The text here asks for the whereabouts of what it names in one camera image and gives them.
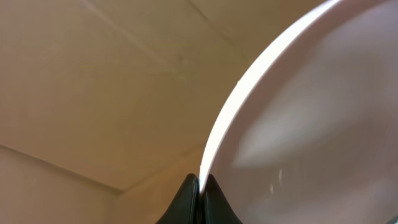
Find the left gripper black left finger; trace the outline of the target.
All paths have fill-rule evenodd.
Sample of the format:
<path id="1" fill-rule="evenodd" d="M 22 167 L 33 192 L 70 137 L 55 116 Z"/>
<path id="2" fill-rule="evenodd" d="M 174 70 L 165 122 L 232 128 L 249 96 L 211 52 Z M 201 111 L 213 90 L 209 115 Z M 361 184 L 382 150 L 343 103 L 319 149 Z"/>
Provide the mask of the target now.
<path id="1" fill-rule="evenodd" d="M 156 224 L 195 224 L 199 201 L 199 182 L 195 174 L 188 174 L 169 207 Z"/>

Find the white plate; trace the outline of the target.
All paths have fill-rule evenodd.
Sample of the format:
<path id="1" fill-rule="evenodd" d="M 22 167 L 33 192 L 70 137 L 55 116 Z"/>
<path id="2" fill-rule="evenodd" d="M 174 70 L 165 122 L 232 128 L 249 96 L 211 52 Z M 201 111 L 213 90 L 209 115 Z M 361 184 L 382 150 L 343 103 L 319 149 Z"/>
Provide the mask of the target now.
<path id="1" fill-rule="evenodd" d="M 326 1 L 254 61 L 198 175 L 244 223 L 397 221 L 397 1 Z"/>

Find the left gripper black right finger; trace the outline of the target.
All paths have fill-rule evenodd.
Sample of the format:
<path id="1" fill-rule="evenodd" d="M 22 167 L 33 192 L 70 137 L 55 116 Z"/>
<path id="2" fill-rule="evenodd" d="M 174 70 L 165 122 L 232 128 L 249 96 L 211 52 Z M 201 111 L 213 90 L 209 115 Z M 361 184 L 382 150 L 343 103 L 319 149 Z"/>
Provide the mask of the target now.
<path id="1" fill-rule="evenodd" d="M 202 196 L 202 223 L 243 224 L 233 212 L 215 177 L 210 174 Z"/>

